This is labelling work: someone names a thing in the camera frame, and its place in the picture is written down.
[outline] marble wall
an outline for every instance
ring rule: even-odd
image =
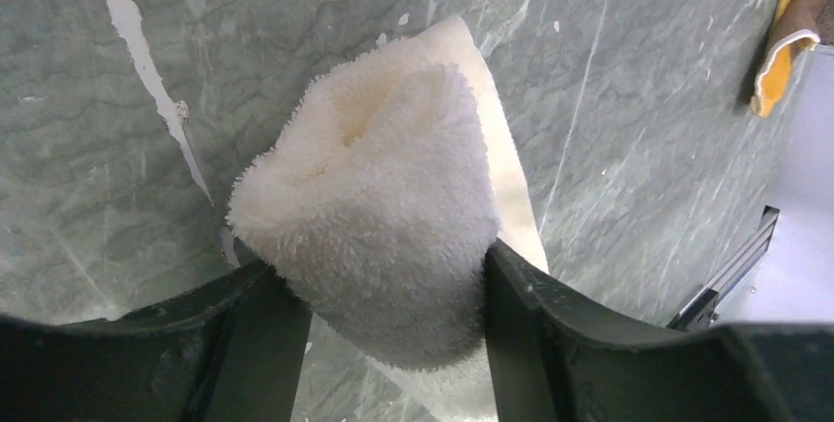
[[[310,80],[448,15],[494,73],[551,272],[651,323],[752,232],[792,116],[744,106],[775,0],[0,2],[0,308],[45,322],[234,266],[231,183]],[[431,420],[311,339],[294,420]]]

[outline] white cloth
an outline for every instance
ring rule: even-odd
[[[460,18],[315,80],[229,207],[234,234],[436,417],[495,417],[482,259],[501,236],[547,264],[492,76]]]

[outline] folded towel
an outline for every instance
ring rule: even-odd
[[[497,216],[501,239],[546,271],[495,83],[454,17],[313,82],[239,178],[228,220],[377,368],[452,421],[496,417],[479,313]]]
[[[785,93],[794,59],[820,42],[827,34],[819,16],[834,0],[779,0],[773,28],[767,42],[767,55],[755,78],[750,102],[752,112],[767,117]]]

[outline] white towel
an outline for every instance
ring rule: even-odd
[[[315,80],[235,184],[228,220],[435,416],[494,418],[482,259],[500,233],[546,261],[492,76],[460,18]]]

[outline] terry cloth towel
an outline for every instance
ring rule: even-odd
[[[755,91],[750,102],[754,114],[767,117],[782,98],[791,78],[794,59],[820,42],[825,23],[818,18],[831,1],[834,0],[779,0],[768,36],[767,55],[755,78]]]
[[[314,81],[275,148],[237,181],[228,220],[435,417],[495,420],[481,259],[498,231],[537,268],[547,261],[498,92],[463,20]]]

